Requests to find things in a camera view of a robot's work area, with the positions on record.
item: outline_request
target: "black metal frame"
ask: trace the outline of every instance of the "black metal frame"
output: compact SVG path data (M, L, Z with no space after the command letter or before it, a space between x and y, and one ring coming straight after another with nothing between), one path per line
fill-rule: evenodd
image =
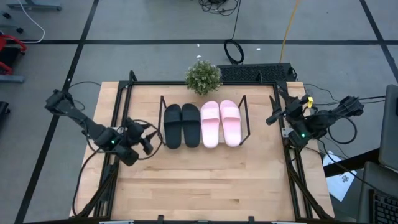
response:
M373 149L369 152L362 153L360 155L350 157L342 161L338 161L323 167L326 177L332 177L334 175L342 174L347 172L347 170L358 170L365 166L365 162L373 162L375 164L380 164L379 161L380 148Z
M398 40L384 40L379 28L377 27L376 22L373 19L373 16L371 14L371 11L369 10L366 1L365 0L359 0L361 3L361 6L365 12L365 15L372 27L372 30L374 31L377 40L287 40L286 44L294 44L294 45L380 45L381 49L384 53L384 56L390 66L390 69L392 70L392 73L394 74L396 80L398 80L398 69L397 65L394 63L394 59L391 56L391 53L389 49L387 48L387 45L398 45ZM88 15L85 27L83 29L83 33L80 37L79 40L43 40L38 44L78 44L78 47L76 48L75 55L73 57L73 60L71 62L68 75L65 78L63 90L67 90L68 87L70 86L72 80L73 80L73 75L76 70L76 66L79 62L81 52L83 50L83 46L86 44L116 44L116 45L164 45L164 44L222 44L224 40L87 40L87 35L88 31L90 29L91 23L93 21L97 5L99 3L99 0L94 0L92 7L90 9L90 13ZM282 40L236 40L240 44L281 44ZM40 154L38 156L36 165L34 167L32 177L30 178L29 184L27 186L26 192L24 194L24 198L22 199L21 205L19 207L19 211L17 214L17 217L15 219L15 223L23 223L25 219L25 215L27 213L27 209L30 205L30 201L33 196L33 192L35 190L35 187L37 185L37 181L39 179L40 172L42 170L44 160L47 156L51 140L53 138L55 129L57 127L58 123L58 116L53 116L49 129L47 131L47 134L44 139L43 146L40 150ZM73 221L71 223L80 223L80 219L72 219ZM101 218L84 218L84 221L82 223L97 223L98 220L101 220ZM316 219L308 219L308 218L299 218L296 219L297 222L304 222L304 223L333 223L333 221L329 220L316 220ZM152 221L135 221L136 223L156 223L156 224L163 224L163 221L159 222L152 222ZM254 219L250 219L249 217L249 223L252 224L254 222ZM65 223L65 220L60 220L60 221L49 221L49 222L44 222L44 223ZM231 222L231 223L242 223L246 224L247 222Z
M249 111L248 111L248 101L246 100L246 95L242 96L241 101L239 102L238 108L241 108L242 103L244 103L244 113L246 117L246 129L248 131L248 134L246 137L243 138L243 140L239 143L239 145L243 145L243 143L248 139L250 136L250 123L249 123ZM159 107L159 118L157 122L157 128L160 130L160 125L162 124L162 117L163 117L163 108L164 110L166 109L166 101L164 100L164 96L160 96L160 107Z
M130 105L130 99L131 99L131 93L132 89L136 85L185 85L185 82L183 81L137 81L136 76L134 73L131 71L130 72L130 80L129 81L120 81L118 85L118 92L116 93L116 99L115 99L115 104L114 104L114 109L113 109L113 115L112 115L112 120L111 120L111 126L116 126L117 124L117 118L119 114L119 109L120 109L120 104L121 104L121 98L124 89L127 89L126 93L126 100L124 102L124 107L123 107L123 115L122 115L122 125L123 121L127 118L127 114L129 111L129 105ZM223 82L223 85L264 85L264 86L272 86L274 90L274 96L275 96L275 102L280 106L280 97L278 94L278 88L287 88L286 82L264 82L261 78L259 78L257 81L248 81L248 82ZM244 103L245 105L245 110L246 110L246 119L249 121L248 118L248 110L247 110L247 101L246 97L243 96L241 102L239 103L239 106ZM159 109L159 114L161 115L162 112L162 107L165 107L165 101L164 97L161 97L160 100L160 109ZM284 120L283 118L279 118L279 126L280 126L280 135L281 135L281 140L282 144L284 147L284 156L285 156L285 164L287 170L292 168L291 164L291 157L290 157L290 147L288 147L288 142L285 141L282 135L282 128L285 127ZM248 136L250 135L250 127L248 126ZM303 164L302 164L302 159L300 157L300 154L298 151L295 151L295 156L296 158L296 163L297 163L297 170L298 170L298 175L300 177L300 180L302 181L302 185L306 186L305 182L305 176L304 176L304 169L303 169ZM93 217L85 217L85 218L70 218L68 220L52 220L52 221L46 221L46 222L40 222L40 223L48 223L48 224L55 224L55 223L98 223L100 221L111 221L111 211L113 207L113 200L114 200L114 193L116 189L116 182L117 182L117 174L118 174L118 168L119 168L119 159L117 157L114 158L114 161L112 162L112 158L109 154L105 155L104 158L104 163L103 163L103 168L101 172L101 178L99 183L102 184L104 180L107 178L109 175L109 171L111 169L116 169L116 175L114 176L114 180L112 183L108 186L108 189L104 191L104 194L102 195L101 199L98 201L98 203L95 206ZM306 198L303 198L304 201L304 207L305 207L305 212L306 212L306 217L301 217L300 213L300 207L299 207L299 199L297 197L297 191L296 191L296 183L294 182L293 178L290 175L287 175L288 180L289 180L289 187L290 187L290 194L292 198L292 205L293 205L293 210L294 210L294 216L295 216L295 221L296 222L307 222L307 223L345 223L345 222L338 222L334 220L320 220L320 219L313 219L312 217L312 209L311 206ZM142 223L142 224L164 224L164 223L169 223L169 224L192 224L195 222L203 222L203 223L209 223L210 221L164 221L164 216L159 215L158 220L134 220L134 223ZM248 217L248 221L238 221L238 222L231 222L231 221L211 221L213 224L220 223L220 224L225 224L225 223L233 223L233 224L265 224L265 223L271 223L271 222L257 222L254 221L254 217Z
M137 81L137 78L134 76L132 77L132 74L130 74L130 80L129 81L120 81L119 82L119 86L118 86L118 92L116 94L116 101L115 101L115 108L113 111L113 116L112 116L112 126L116 126L116 119L118 117L118 111L119 111L119 107L120 107L120 101L121 101L121 96L122 96L122 92L125 89L125 87L127 87L127 94L126 94L126 100L124 102L124 108L123 108L123 115L122 115L122 121L124 119L127 118L127 112L129 109L129 103L130 103L130 97L131 97L131 92L132 92L132 88L134 85L185 85L184 81ZM276 103L280 106L280 98L279 98L279 94L278 94L278 85L281 85L282 88L287 88L286 82L279 82L277 84L277 82L264 82L262 81L262 79L258 79L258 81L238 81L238 82L229 82L229 81L224 81L223 85L265 85L265 86L272 86L273 90L274 90L274 96L275 96L275 101ZM246 102L246 98L242 98L241 102L239 105L241 105L242 101L245 104L245 107L247 109L247 102ZM166 107L165 104L165 100L164 97L160 97L160 109L159 109L159 118L161 117L162 114L162 107ZM160 126L161 124L161 118L158 121L158 126ZM280 135L282 137L282 128L285 127L284 124L284 120L282 118L279 118L279 125L280 125ZM285 154L285 163L286 163L286 168L288 169L288 163L292 160L290 157L290 148L287 145L286 141L283 141L283 146L284 146L284 154ZM117 158L115 158L115 161L113 164L109 163L109 158L110 156L107 155L108 157L105 158L104 160L104 165L103 165L103 170L102 170L102 174L101 175L101 180L100 183L102 183L108 173L108 170L110 170L111 166L116 166L116 168L118 168L119 166L119 160ZM303 169L303 164L302 164L302 160L301 160L301 156L299 154L298 151L295 152L295 156L297 156L297 170L299 173L299 176L301 178L301 181L303 182L303 184L306 186L306 182L305 182L305 177L304 177L304 169ZM293 179L288 175L288 179L289 179L289 186L290 186L290 193L292 196L292 205L293 205L293 209L294 209L294 216L295 219L298 220L299 218L301 218L301 214L300 214L300 207L299 207L299 199L297 197L297 191L295 188L295 183L293 181ZM95 216L100 216L103 215L105 217L110 217L111 216L111 209L112 209L112 204L113 204L113 198L114 198L114 191L116 188L116 180L117 180L117 176L115 177L114 182L109 186L110 189L108 189L105 193L104 193L104 197L101 199L100 202L98 202L96 208L95 208ZM305 206L305 211L306 211L306 215L308 218L312 218L312 209L311 206L309 205L307 199L304 199L304 206ZM104 206L107 206L107 210L106 213L103 213L104 211Z

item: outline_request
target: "floor tile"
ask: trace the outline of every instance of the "floor tile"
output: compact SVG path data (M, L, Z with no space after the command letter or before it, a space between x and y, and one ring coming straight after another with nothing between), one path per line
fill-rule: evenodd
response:
M392 58L395 60L396 65L398 66L398 45L389 45L387 46Z
M84 104L86 109L82 112L92 119L100 87L77 85L70 89L70 93L74 100ZM60 118L32 198L34 206L29 207L25 220L40 222L69 217L86 147L82 130L70 118Z
M62 87L75 50L76 45L30 46L15 68L25 83L0 83L0 101L9 102L11 109L0 134L2 223L14 222L52 119L45 100Z
M45 40L79 40L90 13L93 0L62 0L61 11L27 10L28 15L45 30ZM14 29L1 29L6 34L24 40L39 40L42 30L37 27L22 10L9 9L6 4L0 10L8 12L11 19L0 17L0 24L16 25L24 29L18 34Z
M203 12L198 1L100 1L88 39L228 39L234 14L225 17Z
M291 62L300 81L330 90L336 99L347 95L369 97L386 94L386 86L396 83L380 46L303 46L290 45L285 62ZM331 102L329 94L308 86L315 103ZM383 103L366 104L364 113L352 120L358 128L356 140L340 147L348 156L375 149L380 145ZM341 119L331 127L336 139L347 141L352 125ZM326 148L337 150L330 141Z
M243 1L236 39L284 38L295 1ZM359 1L302 0L289 40L375 40Z
M384 40L398 40L396 9L398 2L394 0L366 0L369 10Z

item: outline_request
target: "black power cord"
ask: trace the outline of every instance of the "black power cord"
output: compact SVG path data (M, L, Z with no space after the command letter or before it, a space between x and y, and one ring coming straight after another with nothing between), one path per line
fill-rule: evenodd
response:
M370 101L370 102L361 102L362 104L371 104L371 103L380 103L384 102L385 100L378 100L378 101ZM337 102L331 102L331 103L314 103L314 106L331 106L331 105L336 105L338 104Z
M331 94L331 92L330 92L329 90L327 90L327 89L320 88L320 87L318 87L318 86L316 86L316 85L314 85L314 84L310 84L310 83L306 83L306 84L304 84L304 85L313 86L313 87L315 87L315 88L317 88L317 89L319 89L319 90L327 91L327 92L329 93L330 97L331 97L334 101L336 101L336 102L338 102L338 103L340 102L339 100L336 100L336 99L333 97L333 94Z
M301 154L301 151L303 150L303 148L304 147L302 147L302 148L300 148L300 149L295 149L295 148L293 148L294 150L298 150L298 154ZM294 160L296 160L297 159L297 157L294 157L292 160L290 160L290 162L293 162Z
M342 150L342 148L341 148L337 143L335 143L333 140L329 139L329 138L326 137L326 136L325 136L325 139L327 139L328 141L330 141L331 143L333 143L333 144L340 150L340 152L345 156L344 159L348 159L348 158L349 158L349 156L347 156L347 154L345 154L344 150Z
M220 7L222 7L227 2L227 0L198 0L203 12L209 12L211 14L222 16L230 16L232 15L232 13L234 13L235 9L238 6L238 1L240 0L234 1L236 2L235 7L232 7L230 9L221 8L220 10Z
M144 121L144 120L135 119L135 120L133 120L133 121L134 121L134 122L142 122L142 123L148 124L148 125L150 125L151 127L153 127L153 128L156 130L156 132L157 132L157 135L158 135L158 137L159 137L159 139L160 139L160 143L159 143L157 149L154 151L154 153L152 153L151 155L149 155L149 156L147 156L147 157L138 158L138 160L142 160L142 161L143 161L143 160L146 160L146 159L150 159L151 157L153 157L154 155L156 155L156 153L159 151L159 149L160 149L160 147L161 147L161 145L162 145L162 143L163 143L163 136L162 136L162 134L160 133L160 129L159 129L159 128L156 128L152 123L149 123L149 122ZM88 161L89 161L90 159L92 159L97 153L112 153L112 152L100 151L100 148L98 148L98 149L94 149L94 148L93 148L93 146L90 144L90 141L89 141L89 139L88 139L87 124L86 124L85 121L83 121L83 122L84 122L84 124L85 124L85 136L86 136L87 145L88 145L88 147L93 151L93 153L92 153L92 155L90 155L90 156L86 159L86 161L83 163L83 165L82 165L82 167L81 167L81 169L80 169L80 171L79 171L79 176L78 176L78 180L77 180L77 184L76 184L76 189L75 189L75 193L73 194L73 201L72 201L72 212L73 212L74 216L77 216L76 209L75 209L75 202L76 202L77 192L78 192L79 186L80 186L81 175L82 175L83 170L84 170L84 168L86 167Z
M351 138L351 140L346 141L346 142L337 141L337 140L331 135L330 127L328 127L328 133L329 133L330 138L331 138L334 142L336 142L336 143L338 143L338 144L349 144L349 143L353 142L353 141L356 139L356 135L358 134L358 129L357 129L357 127L356 127L354 121L351 120L349 117L347 117L347 116L342 116L341 118L344 118L344 119L346 119L347 121L349 121L349 122L353 125L353 127L354 127L354 136Z
M74 86L76 86L76 85L82 84L82 83L92 83L92 84L101 86L101 84L96 83L96 82L93 82L93 81L82 81L82 82L78 82L78 83L75 83L75 84L69 86L68 90L69 90L70 88L72 88L72 87L74 87ZM78 101L78 100L75 100L75 99L73 99L73 102L82 105L82 109L79 109L80 111L83 111L83 110L86 109L86 106L85 106L82 102L80 102L80 101Z
M317 151L317 150L311 149L310 147L307 147L307 146L305 146L305 147L303 147L303 148L306 148L306 149L309 149L309 150L311 150L311 151L314 151L314 152L316 152L317 154L319 154L319 156L322 156L322 154L321 154L319 151L325 153L325 152L322 151L321 149L319 149L319 151ZM348 159L348 158L349 158L348 156L347 156L347 157L343 157L343 156L339 156L339 155L335 155L335 156L339 157L340 159Z
M232 34L232 37L231 37L229 40L225 40L225 41L224 41L224 50L225 50L225 54L226 54L226 56L228 57L228 59L229 59L229 61L231 62L231 64L233 64L233 65L239 65L239 64L241 63L241 64L243 65L243 60L244 60L243 49L242 49L242 47L241 47L235 40L233 40L234 37L235 37L236 24L238 23L239 11L240 11L240 9L241 9L241 3L242 3L242 0L237 0L237 1L239 1L239 4L238 4L238 2L236 3L236 4L238 5L238 11L236 12L235 25L234 25L234 32L233 32L233 34ZM237 61L237 60L233 59L233 58L231 57L231 55L229 54L228 49L227 49L227 45L228 45L229 43L234 44L234 45L236 46L236 48L238 49L239 53L241 54L241 59L240 59L240 60Z

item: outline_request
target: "wooden tabletop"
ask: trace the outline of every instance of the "wooden tabletop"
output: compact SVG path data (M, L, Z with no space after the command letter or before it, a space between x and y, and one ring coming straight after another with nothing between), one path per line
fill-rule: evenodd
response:
M93 118L95 122L110 126L117 86L117 82L103 82ZM291 96L305 94L301 82L288 83L288 89ZM243 221L252 215L258 221L294 220L279 125L268 126L265 122L272 113L269 95L274 96L274 91L271 86L221 86L207 96L198 96L186 86L134 86L129 116L157 125L161 95L167 105L193 103L199 108L209 100L220 103L228 99L238 104L246 95L251 135L242 146L235 148L224 143L214 149L206 149L203 145L191 149L182 144L170 150L162 146L149 160L137 161L131 167L121 163L112 219L156 220L158 215L164 215L166 220ZM121 105L118 125L124 96ZM159 140L154 138L151 143L157 146ZM308 147L318 150L316 141L310 141ZM141 146L134 150L140 157L145 156ZM84 160L91 154L87 147ZM333 216L319 155L304 149L301 156L309 191ZM76 198L77 211L98 188L103 159L103 154L96 155L83 171ZM305 216L302 196L297 190L300 211Z

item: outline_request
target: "potted plant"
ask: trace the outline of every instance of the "potted plant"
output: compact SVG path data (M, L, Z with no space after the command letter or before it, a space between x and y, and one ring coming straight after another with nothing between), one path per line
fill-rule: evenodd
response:
M208 61L198 61L186 72L187 88L195 90L199 95L206 95L209 91L220 87L221 70Z

